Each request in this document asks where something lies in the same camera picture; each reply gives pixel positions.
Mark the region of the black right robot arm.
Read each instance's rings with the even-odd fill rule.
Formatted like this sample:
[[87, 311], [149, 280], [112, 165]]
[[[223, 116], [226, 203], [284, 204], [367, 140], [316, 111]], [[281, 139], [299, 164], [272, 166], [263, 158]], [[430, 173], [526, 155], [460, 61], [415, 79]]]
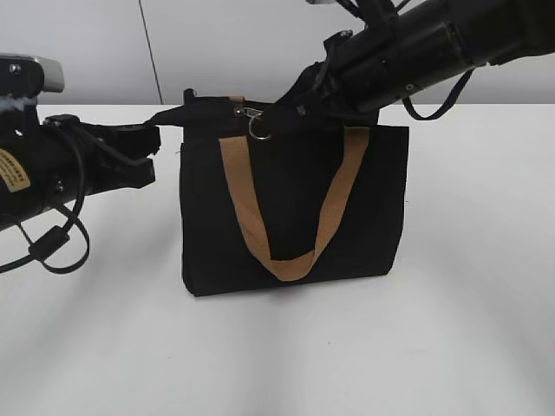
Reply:
[[263, 103], [203, 96], [187, 88], [179, 106], [125, 127], [126, 156], [118, 186], [154, 180], [159, 129], [223, 137], [243, 135], [271, 146], [281, 159], [304, 147], [327, 146], [345, 127], [368, 127], [385, 107], [401, 103], [419, 118], [415, 94], [446, 80], [454, 86], [432, 113], [442, 117], [481, 67], [502, 66], [554, 51], [551, 1], [344, 1], [362, 22], [323, 41], [323, 59], [304, 68], [278, 99]]

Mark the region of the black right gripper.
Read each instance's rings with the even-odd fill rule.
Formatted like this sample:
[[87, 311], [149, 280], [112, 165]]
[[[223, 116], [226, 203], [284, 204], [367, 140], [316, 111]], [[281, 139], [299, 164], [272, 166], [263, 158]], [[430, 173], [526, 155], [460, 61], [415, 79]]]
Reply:
[[352, 30], [342, 30], [323, 42], [326, 57], [305, 68], [295, 83], [259, 117], [259, 133], [280, 135], [330, 131], [334, 121], [376, 124], [379, 109], [360, 110], [355, 92], [360, 81], [348, 80], [356, 59], [349, 60], [355, 44]]

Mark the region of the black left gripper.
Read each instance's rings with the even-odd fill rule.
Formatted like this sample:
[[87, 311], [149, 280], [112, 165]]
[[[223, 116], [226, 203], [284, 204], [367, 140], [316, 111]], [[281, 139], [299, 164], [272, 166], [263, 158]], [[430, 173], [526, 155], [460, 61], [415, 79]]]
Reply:
[[[60, 114], [46, 118], [42, 124], [49, 126], [49, 136], [56, 134], [70, 155], [56, 156], [63, 171], [70, 172], [70, 178], [84, 178], [86, 195], [95, 195], [113, 189], [140, 189], [155, 181], [153, 161], [160, 150], [160, 130], [151, 125], [101, 126], [87, 124], [77, 116]], [[83, 174], [74, 162], [66, 162], [75, 157], [75, 145], [83, 162]], [[114, 160], [114, 149], [123, 156], [133, 159], [130, 163]]]

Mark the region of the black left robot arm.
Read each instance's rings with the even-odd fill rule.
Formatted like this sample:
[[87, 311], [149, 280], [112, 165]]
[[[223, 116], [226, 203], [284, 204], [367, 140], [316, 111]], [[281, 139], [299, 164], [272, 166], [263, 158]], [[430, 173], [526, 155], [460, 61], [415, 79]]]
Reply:
[[155, 181], [160, 130], [151, 124], [105, 126], [73, 114], [39, 120], [36, 106], [1, 112], [1, 227], [66, 204], [78, 194], [140, 189]]

